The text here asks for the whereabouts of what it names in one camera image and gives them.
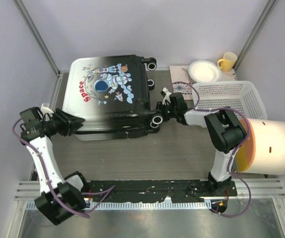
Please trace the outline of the black white space suitcase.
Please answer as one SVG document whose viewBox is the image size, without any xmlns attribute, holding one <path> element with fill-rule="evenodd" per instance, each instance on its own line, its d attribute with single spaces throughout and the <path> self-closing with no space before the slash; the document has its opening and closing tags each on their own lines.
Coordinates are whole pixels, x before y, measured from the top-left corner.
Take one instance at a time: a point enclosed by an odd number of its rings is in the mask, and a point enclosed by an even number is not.
<svg viewBox="0 0 285 238">
<path fill-rule="evenodd" d="M 151 109 L 155 58 L 137 55 L 76 59 L 70 66 L 62 110 L 83 118 L 82 141 L 137 138 L 158 132 L 162 112 Z"/>
</svg>

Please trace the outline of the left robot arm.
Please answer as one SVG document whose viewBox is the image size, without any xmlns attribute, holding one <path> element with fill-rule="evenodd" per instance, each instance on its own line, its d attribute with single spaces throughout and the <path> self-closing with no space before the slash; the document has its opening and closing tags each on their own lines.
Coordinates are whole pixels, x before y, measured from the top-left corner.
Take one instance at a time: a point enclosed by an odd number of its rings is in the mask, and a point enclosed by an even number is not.
<svg viewBox="0 0 285 238">
<path fill-rule="evenodd" d="M 85 120 L 60 109 L 44 114 L 38 107 L 26 109 L 20 116 L 23 124 L 18 138 L 31 154 L 40 182 L 40 196 L 34 200 L 37 209 L 56 226 L 73 215 L 88 219 L 84 197 L 89 185 L 78 171 L 62 177 L 51 141 L 56 134 L 73 135 Z"/>
</svg>

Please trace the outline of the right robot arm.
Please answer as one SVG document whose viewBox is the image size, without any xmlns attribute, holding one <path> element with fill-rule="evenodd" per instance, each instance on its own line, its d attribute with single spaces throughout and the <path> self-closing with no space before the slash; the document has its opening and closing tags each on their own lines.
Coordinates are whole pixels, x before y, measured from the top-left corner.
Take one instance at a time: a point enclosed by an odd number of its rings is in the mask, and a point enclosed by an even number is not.
<svg viewBox="0 0 285 238">
<path fill-rule="evenodd" d="M 197 112 L 189 109 L 181 93 L 162 91 L 163 100 L 157 103 L 160 119 L 152 119 L 151 125 L 159 125 L 172 118 L 183 125 L 196 125 Z M 231 168 L 237 150 L 247 138 L 247 132 L 231 108 L 208 110 L 203 117 L 211 142 L 216 149 L 212 169 L 208 174 L 207 189 L 218 196 L 231 182 Z"/>
</svg>

